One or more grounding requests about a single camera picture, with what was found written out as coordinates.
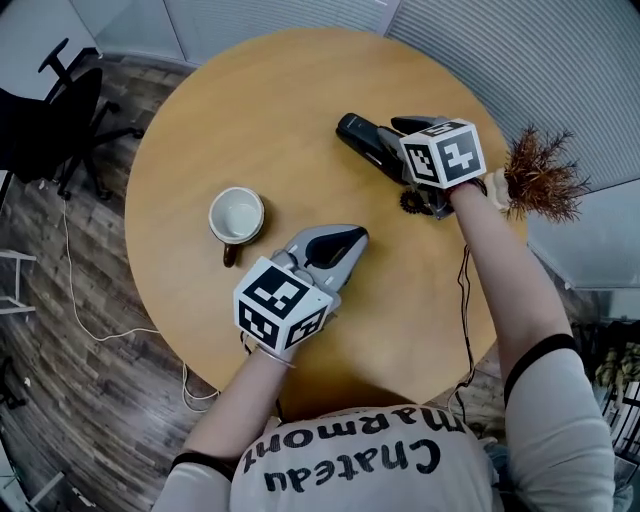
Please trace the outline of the person's right forearm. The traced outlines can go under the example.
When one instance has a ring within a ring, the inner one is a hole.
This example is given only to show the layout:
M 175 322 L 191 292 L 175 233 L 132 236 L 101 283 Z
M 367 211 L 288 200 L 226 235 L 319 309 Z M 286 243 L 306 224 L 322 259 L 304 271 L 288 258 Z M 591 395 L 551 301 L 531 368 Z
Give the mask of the person's right forearm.
M 494 323 L 503 379 L 533 347 L 571 328 L 553 282 L 481 190 L 465 183 L 450 194 Z

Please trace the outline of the black telephone handset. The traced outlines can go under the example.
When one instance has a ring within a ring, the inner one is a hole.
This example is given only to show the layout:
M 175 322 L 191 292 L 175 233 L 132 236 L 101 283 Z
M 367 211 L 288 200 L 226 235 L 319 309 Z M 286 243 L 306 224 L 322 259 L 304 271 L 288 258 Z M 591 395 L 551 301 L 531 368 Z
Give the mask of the black telephone handset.
M 373 122 L 355 114 L 345 114 L 336 127 L 336 135 L 342 142 L 351 147 L 355 152 L 364 157 L 375 167 L 377 167 L 384 175 L 399 185 L 413 187 L 429 202 L 439 202 L 444 196 L 436 188 L 424 184 L 416 185 L 411 178 L 411 174 L 406 168 L 402 176 L 388 176 L 383 166 L 383 147 L 377 135 L 378 126 Z

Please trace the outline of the white printed t-shirt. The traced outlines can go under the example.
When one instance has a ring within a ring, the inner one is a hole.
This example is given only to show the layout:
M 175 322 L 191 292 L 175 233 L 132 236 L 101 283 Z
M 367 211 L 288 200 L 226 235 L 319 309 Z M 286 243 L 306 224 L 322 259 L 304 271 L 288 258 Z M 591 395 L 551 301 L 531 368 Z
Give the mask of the white printed t-shirt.
M 505 395 L 504 470 L 444 410 L 354 410 L 278 427 L 236 467 L 180 455 L 152 512 L 612 512 L 611 435 L 572 337 L 529 350 Z

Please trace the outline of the person's left forearm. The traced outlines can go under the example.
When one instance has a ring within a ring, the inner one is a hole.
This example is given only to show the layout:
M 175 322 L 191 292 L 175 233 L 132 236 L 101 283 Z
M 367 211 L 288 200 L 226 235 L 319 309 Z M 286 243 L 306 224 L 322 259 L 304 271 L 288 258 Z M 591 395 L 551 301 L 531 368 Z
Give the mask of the person's left forearm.
M 197 422 L 184 450 L 223 461 L 238 460 L 263 432 L 289 370 L 253 351 Z

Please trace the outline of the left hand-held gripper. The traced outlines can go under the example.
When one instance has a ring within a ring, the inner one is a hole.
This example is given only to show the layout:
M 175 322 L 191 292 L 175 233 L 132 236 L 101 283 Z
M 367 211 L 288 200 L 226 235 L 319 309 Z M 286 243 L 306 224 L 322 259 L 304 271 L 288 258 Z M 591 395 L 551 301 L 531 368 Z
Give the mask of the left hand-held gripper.
M 233 292 L 234 322 L 271 356 L 290 356 L 341 305 L 338 290 L 369 242 L 367 230 L 330 224 L 299 232 L 287 249 L 261 257 Z

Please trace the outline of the yellow green patterned cloth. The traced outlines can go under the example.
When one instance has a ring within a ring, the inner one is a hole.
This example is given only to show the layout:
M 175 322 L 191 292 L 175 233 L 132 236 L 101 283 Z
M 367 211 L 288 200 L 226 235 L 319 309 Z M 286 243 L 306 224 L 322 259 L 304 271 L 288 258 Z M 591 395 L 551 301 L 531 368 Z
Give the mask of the yellow green patterned cloth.
M 619 394 L 628 383 L 640 382 L 640 345 L 612 347 L 596 369 L 595 382 L 604 388 L 614 388 Z

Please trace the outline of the round wooden table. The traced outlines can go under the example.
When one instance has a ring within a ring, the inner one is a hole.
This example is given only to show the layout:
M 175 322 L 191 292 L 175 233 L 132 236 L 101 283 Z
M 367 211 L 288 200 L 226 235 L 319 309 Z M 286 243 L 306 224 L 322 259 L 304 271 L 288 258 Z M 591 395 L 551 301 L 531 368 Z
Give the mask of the round wooden table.
M 233 290 L 304 228 L 357 224 L 369 244 L 337 315 L 305 342 L 281 394 L 289 419 L 427 402 L 463 379 L 495 332 L 478 283 L 460 317 L 464 242 L 454 218 L 405 213 L 399 186 L 341 142 L 342 116 L 461 118 L 489 170 L 507 145 L 481 102 L 422 53 L 366 32 L 296 29 L 211 59 L 164 102 L 136 153 L 125 201 L 128 259 L 142 302 L 176 355 L 216 389 L 246 354 Z M 265 206 L 233 267 L 208 212 L 231 187 Z

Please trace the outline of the brown plant in cream pot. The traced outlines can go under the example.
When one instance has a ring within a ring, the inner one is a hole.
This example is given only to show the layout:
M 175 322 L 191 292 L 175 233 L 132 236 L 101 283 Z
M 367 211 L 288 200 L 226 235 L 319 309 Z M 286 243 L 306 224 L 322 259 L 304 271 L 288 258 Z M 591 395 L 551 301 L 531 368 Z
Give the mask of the brown plant in cream pot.
M 484 176 L 492 204 L 518 220 L 531 213 L 555 224 L 577 220 L 589 180 L 579 176 L 575 160 L 566 158 L 572 137 L 568 130 L 550 133 L 528 125 L 511 141 L 505 165 Z

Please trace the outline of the black swivel office chair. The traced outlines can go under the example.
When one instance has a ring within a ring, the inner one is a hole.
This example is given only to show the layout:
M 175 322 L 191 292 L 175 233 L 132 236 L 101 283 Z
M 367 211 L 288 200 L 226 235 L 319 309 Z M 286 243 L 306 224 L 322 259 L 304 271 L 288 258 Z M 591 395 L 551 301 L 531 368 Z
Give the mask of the black swivel office chair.
M 83 165 L 102 200 L 111 197 L 98 178 L 93 150 L 116 139 L 141 139 L 145 130 L 126 127 L 100 134 L 98 129 L 108 113 L 116 114 L 120 105 L 107 101 L 99 106 L 103 72 L 91 68 L 74 78 L 72 72 L 82 60 L 99 52 L 85 47 L 67 66 L 59 53 L 69 40 L 63 39 L 42 61 L 38 70 L 51 68 L 58 80 L 43 100 L 12 94 L 0 88 L 0 170 L 29 183 L 45 179 L 58 185 L 65 201 L 71 197 L 67 184 L 79 165 Z

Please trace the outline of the brown and white cup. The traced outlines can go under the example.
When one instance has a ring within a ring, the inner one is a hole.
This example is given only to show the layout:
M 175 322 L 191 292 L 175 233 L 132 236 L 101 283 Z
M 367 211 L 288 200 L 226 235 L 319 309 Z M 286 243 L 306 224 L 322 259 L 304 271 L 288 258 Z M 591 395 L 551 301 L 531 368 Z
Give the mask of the brown and white cup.
M 209 208 L 208 223 L 224 245 L 222 261 L 226 268 L 234 266 L 241 247 L 259 237 L 264 220 L 265 206 L 253 190 L 231 187 L 216 196 Z

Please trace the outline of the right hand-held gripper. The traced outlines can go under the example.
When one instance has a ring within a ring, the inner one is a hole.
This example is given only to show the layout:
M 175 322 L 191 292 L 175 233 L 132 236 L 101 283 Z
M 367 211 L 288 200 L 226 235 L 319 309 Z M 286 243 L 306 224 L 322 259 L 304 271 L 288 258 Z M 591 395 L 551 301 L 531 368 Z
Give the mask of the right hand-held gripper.
M 447 193 L 486 173 L 475 125 L 442 116 L 395 116 L 391 118 L 391 125 L 399 132 L 389 127 L 377 128 L 385 172 L 388 176 L 402 176 L 406 164 L 416 185 L 434 187 L 444 196 L 439 202 L 429 203 L 411 187 L 420 195 L 431 215 L 438 220 L 448 217 L 453 213 L 453 207 Z

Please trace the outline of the silver bangle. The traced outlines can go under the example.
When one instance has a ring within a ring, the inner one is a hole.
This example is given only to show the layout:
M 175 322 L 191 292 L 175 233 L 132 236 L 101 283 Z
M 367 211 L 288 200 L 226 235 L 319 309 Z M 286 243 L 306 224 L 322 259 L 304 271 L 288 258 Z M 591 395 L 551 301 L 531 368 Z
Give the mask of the silver bangle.
M 283 365 L 283 366 L 285 366 L 285 367 L 287 367 L 289 369 L 295 369 L 296 368 L 296 365 L 294 365 L 290 361 L 284 360 L 283 358 L 270 353 L 269 351 L 267 351 L 266 349 L 264 349 L 260 345 L 256 345 L 254 347 L 254 352 L 260 352 L 260 353 L 264 354 L 265 356 L 269 357 L 270 359 L 278 362 L 279 364 L 281 364 L 281 365 Z

